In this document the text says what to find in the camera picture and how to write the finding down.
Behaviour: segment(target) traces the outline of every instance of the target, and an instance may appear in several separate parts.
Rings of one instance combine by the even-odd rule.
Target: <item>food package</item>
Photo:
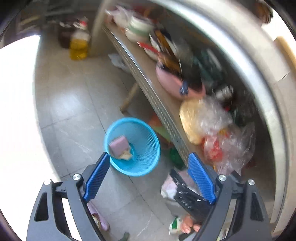
[[[185,100],[180,107],[180,119],[189,141],[202,143],[206,135],[215,135],[232,124],[231,115],[212,97]]]
[[[204,156],[216,167],[218,174],[229,175],[240,170],[252,158],[255,150],[255,124],[243,128],[231,125],[217,135],[206,136],[202,148]]]

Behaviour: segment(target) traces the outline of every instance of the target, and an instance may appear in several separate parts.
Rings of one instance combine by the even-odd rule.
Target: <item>blue plastic basket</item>
[[[131,146],[132,159],[118,160],[111,157],[111,165],[121,173],[139,177],[151,172],[160,157],[160,145],[152,128],[137,118],[122,118],[114,122],[107,130],[104,146],[109,152],[109,143],[124,135]]]

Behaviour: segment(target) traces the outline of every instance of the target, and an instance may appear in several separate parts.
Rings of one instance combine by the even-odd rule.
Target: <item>blue gripper pad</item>
[[[91,199],[95,198],[102,181],[110,167],[110,156],[109,154],[105,154],[99,164],[96,166],[95,170],[86,181],[85,184],[85,193],[83,199],[88,203]]]
[[[204,170],[199,157],[191,153],[188,157],[188,174],[193,178],[198,185],[204,199],[212,204],[216,200],[214,184]]]

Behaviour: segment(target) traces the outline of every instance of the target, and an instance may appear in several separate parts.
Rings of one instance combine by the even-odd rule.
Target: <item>plastic bag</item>
[[[215,135],[232,124],[232,118],[212,97],[185,100],[180,107],[180,119],[189,141],[202,143],[203,137]]]
[[[119,10],[116,8],[115,10],[107,10],[105,9],[105,23],[112,23],[114,15],[118,14]]]
[[[187,173],[187,170],[179,171],[178,174],[182,177],[182,179],[187,184],[187,187],[190,190],[201,195],[198,189],[198,186],[196,185],[194,180],[189,176],[189,174]],[[177,185],[174,183],[170,174],[168,174],[165,182],[161,186],[160,193],[163,198],[168,198],[174,201],[174,196],[177,193]]]
[[[118,53],[108,54],[108,57],[111,59],[111,62],[114,66],[122,69],[126,73],[129,73],[129,74],[131,73],[130,69],[126,66],[123,59],[121,58],[121,56]]]
[[[229,175],[234,170],[240,173],[254,154],[255,142],[254,123],[241,129],[232,125],[228,130],[204,138],[204,156],[216,166],[219,174]]]
[[[134,14],[134,11],[125,9],[121,6],[116,6],[116,7],[118,9],[118,12],[116,12],[113,15],[114,22],[118,27],[124,29],[129,24],[130,19]]]
[[[257,108],[254,103],[254,96],[246,90],[238,92],[239,100],[235,101],[235,104],[231,107],[230,113],[232,115],[233,122],[241,127],[250,122],[257,112]]]

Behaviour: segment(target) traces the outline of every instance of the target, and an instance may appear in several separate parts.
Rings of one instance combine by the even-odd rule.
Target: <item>pink sponge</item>
[[[109,143],[110,151],[115,158],[119,158],[130,146],[125,136],[120,136]]]

